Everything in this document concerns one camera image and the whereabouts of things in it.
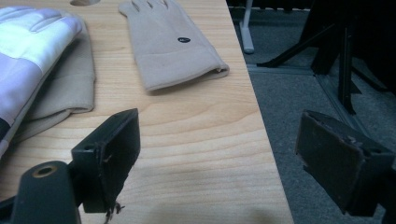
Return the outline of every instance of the gray carpet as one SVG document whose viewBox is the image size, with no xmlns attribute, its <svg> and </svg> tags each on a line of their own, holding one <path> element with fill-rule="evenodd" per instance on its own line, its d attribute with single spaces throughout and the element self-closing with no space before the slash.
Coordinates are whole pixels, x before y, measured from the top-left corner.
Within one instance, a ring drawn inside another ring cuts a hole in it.
<svg viewBox="0 0 396 224">
<path fill-rule="evenodd" d="M 234 7 L 230 8 L 230 12 L 241 43 L 238 22 L 243 18 L 244 9 Z M 296 74 L 284 72 L 285 70 L 255 72 L 252 65 L 267 62 L 296 44 L 307 15 L 307 11 L 301 10 L 292 13 L 272 9 L 253 10 L 249 27 L 255 52 L 244 54 L 294 223 L 381 223 L 384 214 L 381 207 L 378 207 L 374 217 L 343 215 L 324 189 L 303 170 L 302 162 L 293 152 L 304 109 L 339 119 L 336 110 L 309 69 L 316 49 L 306 49 L 282 64 L 301 68 L 301 72 Z M 354 59 L 354 65 L 365 73 L 370 72 L 360 60 Z M 336 63 L 330 73 L 334 85 L 337 74 Z M 352 104 L 358 118 L 375 141 L 393 151 L 396 150 L 395 96 L 375 91 L 357 76 L 353 76 L 352 80 L 362 92 L 352 96 Z"/>
</svg>

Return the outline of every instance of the fabric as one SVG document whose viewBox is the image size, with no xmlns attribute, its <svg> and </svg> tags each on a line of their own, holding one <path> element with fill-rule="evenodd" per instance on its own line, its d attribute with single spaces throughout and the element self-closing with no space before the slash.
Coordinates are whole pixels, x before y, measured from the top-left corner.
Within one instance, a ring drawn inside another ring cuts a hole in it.
<svg viewBox="0 0 396 224">
<path fill-rule="evenodd" d="M 80 31 L 77 18 L 55 9 L 0 8 L 0 157 L 53 65 Z"/>
<path fill-rule="evenodd" d="M 229 66 L 176 1 L 126 1 L 119 11 L 128 19 L 134 60 L 147 91 L 228 75 Z"/>
<path fill-rule="evenodd" d="M 47 130 L 71 114 L 93 109 L 95 73 L 91 40 L 82 18 L 67 12 L 63 14 L 79 18 L 82 31 L 51 71 L 13 137 L 13 143 Z"/>
</svg>

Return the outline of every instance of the table surface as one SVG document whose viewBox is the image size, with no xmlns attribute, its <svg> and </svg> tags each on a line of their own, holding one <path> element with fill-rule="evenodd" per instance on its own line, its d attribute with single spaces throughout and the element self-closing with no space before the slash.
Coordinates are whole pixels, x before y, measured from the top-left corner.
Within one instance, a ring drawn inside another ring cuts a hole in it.
<svg viewBox="0 0 396 224">
<path fill-rule="evenodd" d="M 90 33 L 96 74 L 92 112 L 73 115 L 4 155 L 0 200 L 16 194 L 29 168 L 70 162 L 70 149 L 109 116 L 138 108 L 141 153 L 118 198 L 125 208 L 111 223 L 292 223 L 226 2 L 178 0 L 230 65 L 230 75 L 155 93 L 141 84 L 120 2 L 85 7 L 69 0 L 0 2 L 0 7 L 57 7 L 80 15 Z M 84 214 L 81 208 L 80 213 L 83 223 L 105 220 L 104 214 Z"/>
</svg>

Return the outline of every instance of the black stand leg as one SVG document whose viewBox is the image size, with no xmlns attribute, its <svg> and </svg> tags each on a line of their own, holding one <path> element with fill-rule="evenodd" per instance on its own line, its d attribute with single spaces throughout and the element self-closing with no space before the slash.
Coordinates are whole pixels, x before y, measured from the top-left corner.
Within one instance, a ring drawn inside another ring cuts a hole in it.
<svg viewBox="0 0 396 224">
<path fill-rule="evenodd" d="M 340 54 L 341 38 L 339 28 L 326 37 L 326 44 L 318 48 L 318 53 L 311 64 L 312 71 L 317 75 L 327 75 Z"/>
<path fill-rule="evenodd" d="M 334 24 L 326 27 L 325 29 L 323 29 L 322 31 L 313 35 L 312 37 L 308 38 L 307 40 L 294 45 L 293 47 L 286 50 L 285 52 L 283 52 L 282 54 L 280 54 L 273 60 L 266 62 L 266 63 L 258 63 L 257 66 L 258 67 L 278 67 L 278 66 L 280 66 L 282 63 L 284 63 L 288 59 L 294 57 L 296 54 L 300 53 L 301 51 L 308 48 L 316 41 L 320 40 L 323 36 L 326 36 L 329 33 L 333 32 L 334 27 L 335 27 Z"/>
<path fill-rule="evenodd" d="M 342 46 L 340 52 L 340 70 L 338 81 L 338 100 L 346 108 L 349 114 L 356 114 L 351 102 L 351 73 L 352 73 L 352 36 L 353 30 L 348 25 L 343 30 Z"/>
<path fill-rule="evenodd" d="M 363 79 L 367 84 L 369 84 L 373 89 L 380 92 L 390 91 L 390 89 L 386 87 L 382 87 L 380 84 L 371 80 L 369 77 L 363 74 L 363 72 L 359 71 L 356 67 L 352 66 L 352 73 L 356 74 L 358 77 Z"/>
</svg>

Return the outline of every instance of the bolt hole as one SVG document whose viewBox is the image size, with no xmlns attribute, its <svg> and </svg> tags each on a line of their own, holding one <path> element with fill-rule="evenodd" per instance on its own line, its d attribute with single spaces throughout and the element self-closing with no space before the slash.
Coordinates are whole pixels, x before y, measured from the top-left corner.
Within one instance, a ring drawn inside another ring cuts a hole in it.
<svg viewBox="0 0 396 224">
<path fill-rule="evenodd" d="M 42 177 L 45 177 L 45 176 L 55 173 L 57 169 L 58 168 L 54 165 L 46 165 L 46 166 L 36 169 L 33 172 L 33 177 L 42 178 Z"/>
</svg>

